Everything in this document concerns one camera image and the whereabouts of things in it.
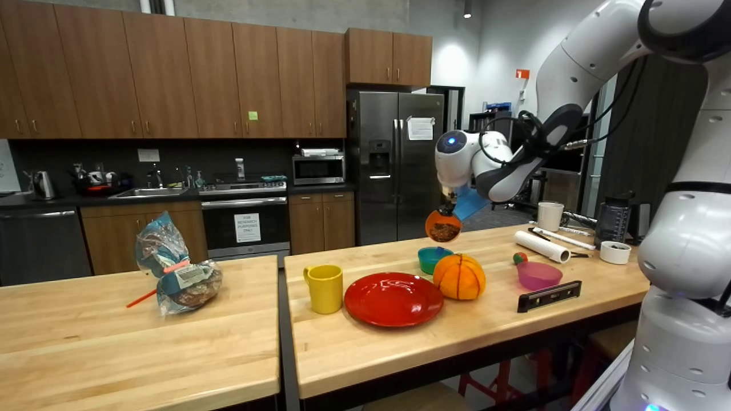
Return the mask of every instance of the dark countertop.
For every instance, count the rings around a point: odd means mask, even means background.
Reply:
[[[288,187],[286,195],[317,195],[317,193],[353,193],[353,185],[302,185],[302,187]],[[0,210],[28,210],[28,209],[44,209],[44,210],[56,210],[56,209],[89,209],[89,205],[117,205],[117,203],[161,203],[161,202],[209,202],[209,200],[235,200],[239,195],[230,197],[198,197],[197,189],[189,189],[181,197],[149,197],[149,200],[110,200],[110,197],[83,197],[83,195],[64,195],[60,200],[45,202],[30,193],[19,193],[11,197],[0,200]]]

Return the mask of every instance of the microwave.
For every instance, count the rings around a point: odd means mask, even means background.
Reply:
[[[302,156],[292,158],[292,185],[336,185],[344,182],[344,156]]]

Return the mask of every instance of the lower cabinet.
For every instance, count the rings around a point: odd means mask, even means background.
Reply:
[[[289,197],[292,254],[353,248],[352,193]]]
[[[137,270],[134,238],[164,210],[181,232],[189,252],[189,261],[205,261],[205,232],[198,202],[86,205],[83,209],[83,224],[92,273],[110,275]]]

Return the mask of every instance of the red plate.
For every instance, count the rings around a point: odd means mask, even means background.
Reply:
[[[344,309],[359,323],[407,330],[438,316],[444,306],[433,284],[402,273],[382,273],[353,281],[344,293]]]

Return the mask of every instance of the countertop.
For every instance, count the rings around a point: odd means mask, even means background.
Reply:
[[[160,317],[144,273],[0,287],[3,408],[222,408],[279,394],[276,259],[220,263],[197,313]]]
[[[353,185],[288,185],[286,195],[326,195],[326,193],[352,193]],[[161,203],[161,202],[201,202],[201,200],[235,200],[241,195],[229,197],[201,197],[197,189],[189,189],[181,197],[149,197],[149,200],[110,200],[110,197],[83,197],[83,195],[62,195],[60,200],[39,200],[30,193],[11,195],[0,200],[0,210],[28,210],[28,209],[85,209],[85,205],[115,205],[115,203]]]
[[[432,241],[404,241],[321,254],[286,259],[292,340],[304,399],[344,391],[378,377],[407,372],[417,365],[494,348],[552,327],[622,310],[641,302],[648,281],[638,270],[638,257],[629,265],[607,265],[592,259],[573,259],[561,270],[561,284],[582,281],[581,297],[565,299],[529,313],[517,313],[519,294],[528,293],[517,279],[511,257],[514,234],[525,226],[504,226],[461,234],[441,244],[455,254],[473,257],[485,275],[486,290],[478,302],[449,302],[426,324],[413,330],[377,330],[353,321],[344,309],[317,316],[308,309],[308,287],[302,276],[311,265],[340,265],[342,287],[377,273],[420,275],[415,252],[433,248]]]

